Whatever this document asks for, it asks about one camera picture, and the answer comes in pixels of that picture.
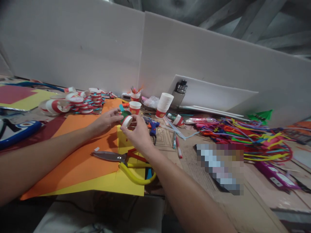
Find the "yellow construction paper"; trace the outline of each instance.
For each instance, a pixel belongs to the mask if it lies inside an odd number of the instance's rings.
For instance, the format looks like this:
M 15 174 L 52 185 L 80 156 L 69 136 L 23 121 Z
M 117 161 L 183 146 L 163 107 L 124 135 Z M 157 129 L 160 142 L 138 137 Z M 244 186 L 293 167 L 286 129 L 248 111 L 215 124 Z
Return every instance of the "yellow construction paper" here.
M 132 149 L 133 146 L 130 141 L 126 138 L 123 132 L 120 130 L 120 126 L 117 128 L 118 135 L 118 147 L 119 154 L 124 154 L 128 150 Z M 129 163 L 143 163 L 137 159 L 130 158 Z M 134 169 L 130 168 L 131 172 L 141 178 L 145 177 L 145 169 Z M 110 173 L 105 176 L 101 176 L 89 181 L 85 181 L 79 184 L 72 185 L 67 188 L 63 188 L 48 194 L 44 194 L 42 196 L 50 196 L 50 195 L 59 195 L 59 194 L 67 194 L 67 193 L 76 193 L 87 190 L 100 190 L 114 193 L 123 193 L 123 194 L 131 194 L 137 196 L 144 195 L 144 186 L 133 183 L 124 172 L 120 169 L 116 172 Z
M 7 108 L 14 108 L 19 109 L 23 111 L 30 111 L 31 109 L 34 109 L 39 106 L 39 104 L 43 100 L 50 99 L 51 96 L 57 95 L 57 93 L 54 92 L 48 92 L 44 90 L 35 89 L 32 92 L 37 92 L 37 94 L 31 95 L 25 99 L 22 99 L 20 101 L 17 101 L 13 104 L 3 104 L 0 103 L 1 107 L 7 107 Z

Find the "blue glue gun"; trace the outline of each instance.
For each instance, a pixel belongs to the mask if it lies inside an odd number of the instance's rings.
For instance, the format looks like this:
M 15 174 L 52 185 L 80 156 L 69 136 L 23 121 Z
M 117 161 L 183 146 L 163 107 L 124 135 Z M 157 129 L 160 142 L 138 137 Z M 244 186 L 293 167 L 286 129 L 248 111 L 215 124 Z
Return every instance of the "blue glue gun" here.
M 151 129 L 150 129 L 150 136 L 155 136 L 156 135 L 156 128 L 159 127 L 160 123 L 156 121 L 150 121 L 149 122 Z

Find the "pen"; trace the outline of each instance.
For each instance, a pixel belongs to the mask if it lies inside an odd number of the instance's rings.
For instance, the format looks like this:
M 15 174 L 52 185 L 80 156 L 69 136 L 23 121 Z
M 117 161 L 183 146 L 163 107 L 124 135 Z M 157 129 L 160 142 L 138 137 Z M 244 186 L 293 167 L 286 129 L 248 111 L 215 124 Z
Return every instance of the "pen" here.
M 178 156 L 180 159 L 182 159 L 182 154 L 181 154 L 181 149 L 180 149 L 178 137 L 176 137 L 176 144 L 177 144 Z
M 176 132 L 173 135 L 173 149 L 176 149 Z

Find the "orange paper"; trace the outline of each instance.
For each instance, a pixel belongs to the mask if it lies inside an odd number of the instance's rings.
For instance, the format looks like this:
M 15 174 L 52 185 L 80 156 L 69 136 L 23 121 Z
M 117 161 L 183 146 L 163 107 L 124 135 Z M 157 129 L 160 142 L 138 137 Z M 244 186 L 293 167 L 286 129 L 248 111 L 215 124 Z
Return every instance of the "orange paper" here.
M 107 112 L 112 108 L 118 107 L 120 104 L 122 104 L 121 100 L 106 100 L 102 112 Z M 69 115 L 53 137 L 86 127 L 98 117 L 100 116 Z M 118 170 L 118 163 L 108 162 L 90 155 L 97 147 L 99 147 L 100 150 L 117 153 L 117 127 L 112 128 L 103 136 L 92 139 L 69 155 L 56 168 L 27 191 L 21 197 L 21 200 L 54 192 L 80 182 L 116 172 Z

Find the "yellow handle scissors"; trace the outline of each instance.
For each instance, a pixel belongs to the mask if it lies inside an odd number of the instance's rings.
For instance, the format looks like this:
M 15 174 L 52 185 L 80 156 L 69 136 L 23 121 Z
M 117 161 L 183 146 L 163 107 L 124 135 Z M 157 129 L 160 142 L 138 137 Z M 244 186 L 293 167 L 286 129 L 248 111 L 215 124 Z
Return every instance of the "yellow handle scissors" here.
M 127 177 L 133 181 L 136 184 L 140 185 L 146 185 L 150 184 L 152 181 L 156 178 L 156 173 L 153 174 L 153 176 L 148 180 L 142 180 L 137 178 L 130 170 L 129 168 L 151 168 L 151 165 L 148 163 L 127 163 L 129 157 L 133 157 L 135 159 L 138 159 L 143 162 L 147 162 L 147 160 L 143 157 L 140 157 L 138 155 L 135 155 L 133 152 L 136 151 L 136 149 L 131 149 L 127 153 L 121 155 L 110 151 L 96 151 L 92 152 L 92 155 L 111 162 L 120 162 L 119 168 L 127 175 Z

